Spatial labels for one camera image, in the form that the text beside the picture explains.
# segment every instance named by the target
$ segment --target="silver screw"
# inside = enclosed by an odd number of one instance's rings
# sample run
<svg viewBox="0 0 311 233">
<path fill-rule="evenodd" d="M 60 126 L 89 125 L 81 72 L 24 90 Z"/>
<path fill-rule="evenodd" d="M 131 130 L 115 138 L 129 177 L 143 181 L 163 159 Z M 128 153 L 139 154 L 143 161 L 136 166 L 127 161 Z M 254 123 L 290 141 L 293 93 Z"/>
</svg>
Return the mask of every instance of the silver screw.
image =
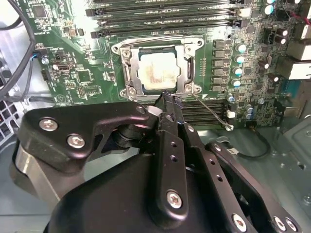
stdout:
<svg viewBox="0 0 311 233">
<path fill-rule="evenodd" d="M 189 130 L 190 132 L 194 132 L 194 128 L 193 128 L 192 126 L 187 125 L 187 128 L 188 128 L 188 130 Z"/>
<path fill-rule="evenodd" d="M 69 136 L 67 138 L 67 142 L 71 147 L 76 148 L 76 149 L 80 149 L 80 148 L 84 147 L 84 145 L 86 144 L 84 139 L 79 135 Z"/>
<path fill-rule="evenodd" d="M 140 112 L 141 114 L 145 114 L 145 113 L 146 113 L 144 107 L 142 107 L 142 106 L 137 106 L 136 110 L 137 110 L 138 112 Z"/>
<path fill-rule="evenodd" d="M 214 147 L 215 147 L 216 150 L 222 151 L 222 149 L 217 144 L 214 144 Z"/>
<path fill-rule="evenodd" d="M 128 51 L 128 50 L 124 50 L 124 51 L 122 52 L 122 55 L 123 55 L 123 57 L 125 57 L 125 58 L 130 58 L 131 52 Z"/>
<path fill-rule="evenodd" d="M 306 137 L 311 137 L 311 131 L 306 132 Z"/>
<path fill-rule="evenodd" d="M 49 60 L 48 60 L 48 58 L 46 58 L 46 57 L 42 57 L 42 59 L 41 59 L 41 63 L 42 63 L 42 64 L 44 64 L 44 65 L 48 65 L 48 64 L 49 64 Z"/>
<path fill-rule="evenodd" d="M 259 99 L 258 104 L 264 104 L 264 99 Z"/>
<path fill-rule="evenodd" d="M 49 132 L 54 131 L 58 128 L 58 124 L 56 123 L 56 121 L 54 121 L 52 119 L 40 120 L 39 126 L 41 129 L 43 129 L 45 131 L 49 131 Z"/>
<path fill-rule="evenodd" d="M 288 225 L 294 232 L 297 231 L 297 227 L 293 224 L 292 221 L 290 221 L 288 218 L 285 219 L 285 221 L 286 221 L 287 225 Z"/>
<path fill-rule="evenodd" d="M 237 214 L 232 215 L 232 220 L 234 222 L 234 225 L 241 231 L 241 232 L 246 232 L 247 226 L 246 223 L 244 222 L 243 218 L 241 218 Z"/>
<path fill-rule="evenodd" d="M 303 197 L 303 201 L 306 205 L 311 205 L 311 193 L 308 193 Z"/>
<path fill-rule="evenodd" d="M 174 191 L 169 191 L 166 195 L 168 203 L 171 207 L 179 209 L 182 205 L 181 197 Z"/>
<path fill-rule="evenodd" d="M 286 231 L 286 227 L 284 225 L 284 223 L 281 221 L 281 219 L 279 219 L 277 216 L 274 217 L 274 221 L 276 222 L 276 225 L 282 230 L 282 231 Z"/>
</svg>

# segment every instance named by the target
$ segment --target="black cable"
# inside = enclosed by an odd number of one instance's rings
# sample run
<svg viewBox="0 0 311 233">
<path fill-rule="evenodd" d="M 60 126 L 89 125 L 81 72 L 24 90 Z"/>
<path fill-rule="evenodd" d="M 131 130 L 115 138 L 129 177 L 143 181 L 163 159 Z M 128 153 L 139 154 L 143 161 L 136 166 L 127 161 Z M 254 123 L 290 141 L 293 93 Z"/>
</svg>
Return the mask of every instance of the black cable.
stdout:
<svg viewBox="0 0 311 233">
<path fill-rule="evenodd" d="M 22 22 L 21 18 L 18 17 L 18 19 L 14 23 L 12 23 L 11 25 L 0 28 L 0 31 L 7 31 L 7 30 L 11 30 L 13 28 L 16 28 L 21 22 Z"/>
<path fill-rule="evenodd" d="M 271 146 L 270 146 L 270 143 L 268 142 L 268 140 L 264 136 L 262 136 L 254 128 L 250 128 L 250 130 L 252 130 L 257 135 L 259 140 L 265 144 L 266 151 L 264 153 L 260 154 L 260 155 L 257 155 L 257 156 L 246 155 L 246 154 L 243 154 L 241 152 L 239 152 L 237 155 L 242 157 L 242 158 L 245 158 L 245 159 L 259 159 L 259 158 L 263 158 L 263 157 L 269 155 L 271 153 Z"/>
<path fill-rule="evenodd" d="M 18 82 L 18 80 L 20 79 L 22 73 L 24 72 L 24 70 L 28 64 L 29 58 L 32 56 L 33 51 L 35 49 L 35 34 L 31 28 L 31 25 L 27 21 L 27 18 L 23 15 L 22 11 L 17 6 L 17 4 L 15 3 L 14 0 L 8 0 L 8 2 L 11 4 L 11 6 L 14 8 L 14 10 L 18 13 L 19 17 L 23 21 L 25 28 L 26 28 L 26 31 L 27 31 L 27 34 L 28 34 L 29 39 L 30 39 L 30 44 L 29 44 L 29 47 L 27 48 L 27 51 L 26 51 L 24 57 L 22 58 L 20 64 L 18 65 L 18 67 L 16 68 L 14 73 L 12 74 L 11 78 L 7 81 L 7 83 L 0 90 L 0 100 L 4 99 L 5 95 Z"/>
</svg>

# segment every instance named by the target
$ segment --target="screw hole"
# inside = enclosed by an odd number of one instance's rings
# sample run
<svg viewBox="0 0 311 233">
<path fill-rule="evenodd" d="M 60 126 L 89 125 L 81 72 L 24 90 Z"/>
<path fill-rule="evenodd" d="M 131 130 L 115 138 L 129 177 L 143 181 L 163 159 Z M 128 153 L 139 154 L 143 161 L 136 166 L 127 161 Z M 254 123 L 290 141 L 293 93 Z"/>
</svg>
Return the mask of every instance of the screw hole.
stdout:
<svg viewBox="0 0 311 233">
<path fill-rule="evenodd" d="M 172 147 L 177 147 L 176 143 L 174 143 L 174 142 L 171 142 L 171 146 Z"/>
<path fill-rule="evenodd" d="M 216 177 L 217 177 L 217 179 L 218 179 L 220 182 L 223 181 L 223 179 L 222 179 L 222 177 L 221 177 L 220 175 L 217 175 Z"/>
<path fill-rule="evenodd" d="M 178 161 L 175 155 L 171 155 L 170 158 L 171 158 L 171 160 L 173 162 L 177 162 Z"/>
</svg>

